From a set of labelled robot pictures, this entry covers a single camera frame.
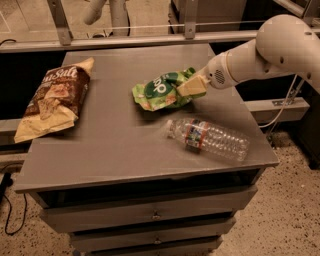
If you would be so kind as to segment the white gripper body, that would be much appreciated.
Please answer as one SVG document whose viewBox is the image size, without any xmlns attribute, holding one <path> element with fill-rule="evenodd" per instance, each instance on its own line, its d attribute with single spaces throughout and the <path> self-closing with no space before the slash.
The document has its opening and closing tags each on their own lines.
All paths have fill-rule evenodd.
<svg viewBox="0 0 320 256">
<path fill-rule="evenodd" d="M 214 56 L 207 63 L 205 75 L 210 80 L 210 85 L 216 89 L 226 89 L 237 85 L 228 69 L 226 52 Z"/>
</svg>

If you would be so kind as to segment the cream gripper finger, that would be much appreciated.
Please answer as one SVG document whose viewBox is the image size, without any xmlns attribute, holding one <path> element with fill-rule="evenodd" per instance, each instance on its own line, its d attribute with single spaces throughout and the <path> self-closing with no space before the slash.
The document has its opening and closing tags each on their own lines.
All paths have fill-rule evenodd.
<svg viewBox="0 0 320 256">
<path fill-rule="evenodd" d="M 203 75 L 194 75 L 177 87 L 178 94 L 182 97 L 200 96 L 207 92 L 210 80 Z"/>
</svg>

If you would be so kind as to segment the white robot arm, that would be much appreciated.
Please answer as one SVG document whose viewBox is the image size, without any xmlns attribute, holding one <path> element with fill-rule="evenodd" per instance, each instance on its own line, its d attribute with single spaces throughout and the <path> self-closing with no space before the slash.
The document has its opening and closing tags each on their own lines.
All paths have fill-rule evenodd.
<svg viewBox="0 0 320 256">
<path fill-rule="evenodd" d="M 264 22 L 254 39 L 213 57 L 177 91 L 197 96 L 209 86 L 225 89 L 288 74 L 320 91 L 320 39 L 303 20 L 282 14 Z"/>
</svg>

